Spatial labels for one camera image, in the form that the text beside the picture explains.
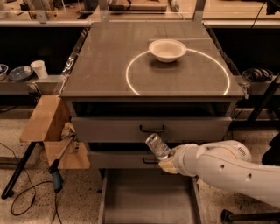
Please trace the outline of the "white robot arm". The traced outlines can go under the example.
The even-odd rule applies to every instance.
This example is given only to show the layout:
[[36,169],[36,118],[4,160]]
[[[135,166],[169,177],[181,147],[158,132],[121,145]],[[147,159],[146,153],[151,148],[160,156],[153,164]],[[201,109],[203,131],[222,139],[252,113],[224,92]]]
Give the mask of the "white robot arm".
[[210,186],[280,207],[280,167],[252,163],[249,150],[237,141],[181,144],[159,166],[166,172],[197,176]]

